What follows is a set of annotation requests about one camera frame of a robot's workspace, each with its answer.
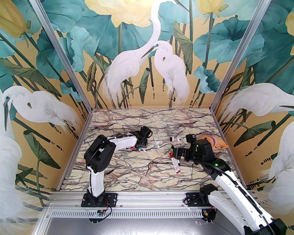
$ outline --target black mounting plate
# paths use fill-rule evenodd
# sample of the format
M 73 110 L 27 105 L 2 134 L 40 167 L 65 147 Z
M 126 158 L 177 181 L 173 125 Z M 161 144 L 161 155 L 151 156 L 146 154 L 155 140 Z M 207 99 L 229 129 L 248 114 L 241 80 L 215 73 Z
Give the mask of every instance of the black mounting plate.
M 199 193 L 191 192 L 191 193 L 186 193 L 186 199 L 184 203 L 188 207 L 211 207 L 211 205 L 204 205 L 201 203 Z
M 117 201 L 117 193 L 105 193 L 103 197 L 103 203 L 94 204 L 90 198 L 88 193 L 84 194 L 81 207 L 107 207 L 106 203 L 104 201 L 108 201 L 108 206 L 115 207 L 116 201 Z

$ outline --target vented metal panel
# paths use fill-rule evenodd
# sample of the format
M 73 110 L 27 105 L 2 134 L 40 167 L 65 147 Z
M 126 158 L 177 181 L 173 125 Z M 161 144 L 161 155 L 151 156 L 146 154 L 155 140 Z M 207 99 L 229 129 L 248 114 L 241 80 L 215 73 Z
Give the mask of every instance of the vented metal panel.
M 63 210 L 54 209 L 51 214 L 51 218 L 103 218 L 97 216 L 97 209 L 90 210 Z M 201 209 L 187 209 L 181 210 L 113 210 L 108 218 L 202 218 Z

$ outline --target white egret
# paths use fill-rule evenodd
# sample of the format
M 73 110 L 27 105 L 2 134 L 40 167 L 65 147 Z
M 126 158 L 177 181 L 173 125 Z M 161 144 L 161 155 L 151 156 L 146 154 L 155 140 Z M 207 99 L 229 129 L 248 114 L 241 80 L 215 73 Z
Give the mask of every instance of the white egret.
M 38 214 L 23 206 L 23 202 L 34 204 L 36 199 L 15 188 L 17 164 L 22 151 L 14 140 L 10 119 L 5 118 L 3 103 L 0 105 L 0 225 L 4 228 L 0 230 L 15 234 L 30 226 L 23 223 L 27 218 L 38 218 Z
M 294 212 L 294 122 L 290 123 L 281 136 L 279 152 L 269 170 L 263 171 L 275 181 L 260 192 L 264 204 L 273 214 L 285 215 Z
M 175 89 L 176 102 L 184 103 L 190 93 L 190 86 L 185 73 L 185 64 L 177 55 L 173 55 L 173 48 L 167 41 L 157 41 L 146 54 L 155 51 L 154 64 L 157 71 L 163 76 L 169 94 Z
M 141 64 L 148 56 L 146 52 L 155 44 L 160 36 L 161 23 L 158 18 L 158 11 L 160 4 L 167 1 L 178 4 L 189 11 L 183 4 L 179 2 L 179 0 L 154 1 L 151 7 L 151 21 L 153 24 L 153 33 L 151 38 L 141 48 L 121 52 L 115 57 L 111 65 L 108 66 L 104 74 L 104 79 L 106 82 L 106 86 L 104 87 L 104 94 L 106 96 L 110 96 L 113 99 L 116 99 L 116 95 L 120 96 L 119 91 L 121 90 L 121 82 L 138 74 Z
M 80 120 L 76 112 L 47 91 L 31 93 L 23 86 L 12 86 L 4 91 L 2 99 L 5 123 L 9 118 L 8 110 L 13 104 L 17 112 L 28 121 L 50 122 L 63 129 L 69 130 L 69 126 L 72 126 L 77 132 L 80 130 Z
M 247 109 L 256 116 L 269 112 L 293 111 L 294 95 L 282 91 L 272 83 L 258 83 L 237 91 L 225 105 L 223 116 Z

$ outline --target aluminum frame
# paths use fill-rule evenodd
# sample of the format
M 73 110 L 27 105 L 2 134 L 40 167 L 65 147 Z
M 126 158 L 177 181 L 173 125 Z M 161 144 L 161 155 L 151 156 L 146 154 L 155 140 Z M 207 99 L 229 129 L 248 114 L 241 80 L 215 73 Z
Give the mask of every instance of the aluminum frame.
M 66 165 L 66 167 L 64 169 L 64 172 L 63 172 L 63 174 L 62 174 L 62 176 L 60 178 L 60 181 L 58 183 L 58 186 L 56 188 L 56 191 L 60 191 L 61 190 L 61 187 L 63 185 L 64 180 L 67 177 L 69 177 L 70 174 L 71 174 L 71 171 L 73 169 L 74 163 L 75 163 L 76 158 L 78 156 L 78 153 L 80 151 L 81 145 L 82 145 L 82 143 L 84 141 L 84 138 L 85 138 L 85 135 L 87 133 L 88 127 L 89 127 L 89 125 L 91 123 L 92 117 L 93 117 L 93 111 L 89 113 L 89 115 L 88 115 L 88 117 L 86 119 L 86 122 L 85 122 L 85 124 L 84 124 L 84 126 L 82 128 L 82 131 L 80 133 L 80 136 L 78 138 L 78 141 L 76 142 L 76 145 L 75 145 L 75 147 L 74 147 L 74 149 L 73 149 L 73 151 L 71 153 L 71 157 L 69 158 L 69 161 L 68 161 L 68 163 L 67 163 L 67 165 Z
M 210 112 L 211 112 L 211 115 L 212 115 L 212 117 L 213 117 L 213 119 L 214 119 L 214 122 L 216 123 L 216 127 L 218 128 L 218 131 L 219 131 L 219 133 L 220 133 L 221 138 L 225 141 L 226 145 L 229 145 L 228 142 L 227 142 L 227 140 L 226 140 L 226 138 L 225 138 L 225 135 L 224 135 L 224 133 L 223 133 L 223 131 L 222 131 L 222 129 L 221 129 L 219 123 L 218 123 L 218 120 L 217 120 L 216 116 L 214 115 L 214 112 L 211 111 L 211 110 L 210 110 Z M 246 188 L 246 183 L 245 183 L 245 181 L 244 181 L 244 179 L 243 179 L 243 177 L 242 177 L 242 174 L 241 174 L 241 172 L 240 172 L 240 169 L 239 169 L 239 167 L 238 167 L 238 165 L 237 165 L 237 163 L 236 163 L 236 160 L 235 160 L 235 158 L 234 158 L 234 156 L 233 156 L 233 153 L 232 153 L 230 147 L 228 147 L 226 150 L 229 152 L 229 155 L 231 156 L 231 159 L 232 159 L 233 165 L 234 165 L 235 170 L 236 170 L 236 172 L 237 172 L 237 174 L 238 174 L 238 176 L 239 176 L 239 179 L 240 179 L 240 181 L 241 181 L 241 184 Z
M 222 195 L 232 202 L 231 198 L 224 190 L 219 190 Z M 186 198 L 187 192 L 195 191 L 118 191 L 116 207 L 113 212 L 148 212 L 148 211 L 170 211 L 177 210 L 179 212 L 187 211 L 183 200 Z M 253 190 L 248 191 L 250 195 L 256 200 L 256 195 Z M 95 210 L 95 208 L 82 208 L 81 201 L 85 192 L 77 191 L 60 191 L 52 192 L 49 195 L 48 203 L 42 211 L 42 214 L 33 230 L 33 235 L 43 235 L 46 232 L 51 217 L 56 217 L 54 214 L 57 210 L 66 212 L 83 212 Z M 208 209 L 210 207 L 189 207 L 191 211 L 199 209 Z
M 255 11 L 244 33 L 244 36 L 242 37 L 241 42 L 232 58 L 232 61 L 223 77 L 223 80 L 212 99 L 212 102 L 209 106 L 210 110 L 214 110 L 216 108 L 217 103 L 219 102 L 223 92 L 225 91 L 225 88 L 227 87 L 232 75 L 237 69 L 237 66 L 240 63 L 270 3 L 271 0 L 260 0 L 257 7 L 255 8 Z
M 85 107 L 88 111 L 88 113 L 90 113 L 93 109 L 84 89 L 82 88 L 78 77 L 75 73 L 75 71 L 73 70 L 73 67 L 71 65 L 71 63 L 69 62 L 68 57 L 66 56 L 66 53 L 63 49 L 63 47 L 61 46 L 59 39 L 51 25 L 51 22 L 42 6 L 42 3 L 40 2 L 40 0 L 29 0 L 39 21 L 41 22 L 45 32 L 47 33 L 49 40 L 51 41 L 58 57 L 61 60 L 62 65 L 65 68 L 65 71 L 68 73 L 69 78 L 72 80 L 76 90 L 78 91 L 79 95 L 81 96 Z

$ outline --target egret beak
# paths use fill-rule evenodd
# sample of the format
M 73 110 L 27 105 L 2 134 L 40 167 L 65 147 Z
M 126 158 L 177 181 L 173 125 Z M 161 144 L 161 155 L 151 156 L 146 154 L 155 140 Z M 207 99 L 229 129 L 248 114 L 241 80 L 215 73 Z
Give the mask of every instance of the egret beak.
M 279 105 L 280 107 L 283 107 L 283 108 L 292 108 L 294 109 L 294 106 L 290 106 L 290 105 Z
M 178 4 L 179 6 L 181 6 L 182 8 L 184 8 L 186 11 L 189 11 L 183 4 L 180 3 L 179 0 L 174 0 L 176 2 L 176 4 Z
M 5 127 L 5 131 L 7 131 L 7 120 L 8 120 L 8 114 L 9 114 L 9 110 L 8 110 L 8 101 L 9 99 L 6 99 L 3 106 L 4 106 L 4 127 Z
M 148 55 L 150 52 L 152 52 L 153 49 L 156 48 L 156 47 L 158 47 L 158 45 L 152 46 L 152 47 L 149 49 L 149 51 L 147 51 L 147 52 L 141 57 L 141 59 L 142 59 L 143 57 L 145 57 L 146 55 Z

